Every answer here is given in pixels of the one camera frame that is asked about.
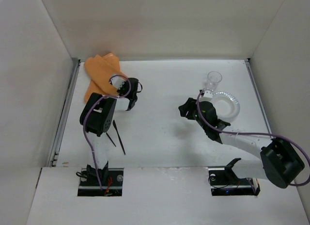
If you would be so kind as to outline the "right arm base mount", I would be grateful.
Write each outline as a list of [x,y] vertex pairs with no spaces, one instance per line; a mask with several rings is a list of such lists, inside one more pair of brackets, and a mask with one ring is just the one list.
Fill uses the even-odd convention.
[[238,178],[231,169],[208,169],[212,196],[258,196],[261,189],[256,178]]

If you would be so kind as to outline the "orange cloth placemat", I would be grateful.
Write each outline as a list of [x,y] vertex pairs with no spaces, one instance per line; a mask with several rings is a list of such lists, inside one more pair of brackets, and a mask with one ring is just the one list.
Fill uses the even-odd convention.
[[90,57],[84,63],[85,71],[91,81],[84,96],[84,102],[87,103],[92,93],[101,95],[117,96],[117,88],[109,83],[109,79],[114,75],[123,75],[120,70],[119,58],[113,53],[105,56],[96,55]]

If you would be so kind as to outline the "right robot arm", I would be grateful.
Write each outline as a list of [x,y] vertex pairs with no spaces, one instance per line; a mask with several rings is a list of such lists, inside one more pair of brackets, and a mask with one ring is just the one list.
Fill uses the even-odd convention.
[[198,102],[190,97],[178,110],[181,117],[196,121],[209,140],[238,148],[255,157],[253,161],[237,157],[227,165],[211,170],[216,184],[233,185],[242,179],[256,178],[267,179],[285,189],[295,185],[293,180],[305,168],[292,141],[280,135],[238,132],[229,122],[218,118],[209,101]]

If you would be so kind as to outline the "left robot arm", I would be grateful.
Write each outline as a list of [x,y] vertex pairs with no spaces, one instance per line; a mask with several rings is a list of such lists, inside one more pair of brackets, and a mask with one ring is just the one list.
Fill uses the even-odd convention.
[[79,119],[92,158],[82,175],[86,177],[87,182],[96,183],[100,187],[107,181],[109,161],[106,148],[97,141],[115,123],[114,112],[130,111],[138,100],[138,93],[142,91],[142,84],[136,78],[113,75],[109,79],[109,84],[116,87],[117,95],[92,92]]

